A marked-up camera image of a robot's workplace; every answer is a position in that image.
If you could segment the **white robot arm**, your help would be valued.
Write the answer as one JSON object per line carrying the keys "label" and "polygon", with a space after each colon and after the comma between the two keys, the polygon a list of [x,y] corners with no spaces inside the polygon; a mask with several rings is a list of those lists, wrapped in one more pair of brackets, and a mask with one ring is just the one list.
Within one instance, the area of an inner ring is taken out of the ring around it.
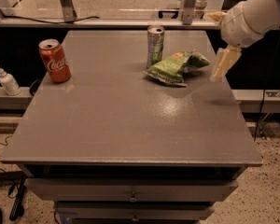
{"label": "white robot arm", "polygon": [[242,49],[280,26],[280,0],[241,1],[227,12],[207,13],[206,18],[220,27],[221,38],[228,44],[217,51],[210,76],[212,81],[220,81],[239,60]]}

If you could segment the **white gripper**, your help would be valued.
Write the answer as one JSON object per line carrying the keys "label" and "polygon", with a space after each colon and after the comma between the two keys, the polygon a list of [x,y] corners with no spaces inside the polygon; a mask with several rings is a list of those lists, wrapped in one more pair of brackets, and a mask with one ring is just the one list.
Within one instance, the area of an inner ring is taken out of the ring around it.
{"label": "white gripper", "polygon": [[221,26],[222,39],[229,45],[219,48],[210,80],[221,81],[242,55],[241,48],[248,48],[263,38],[253,31],[245,20],[244,2],[240,2],[228,12],[215,11],[206,14],[206,18]]}

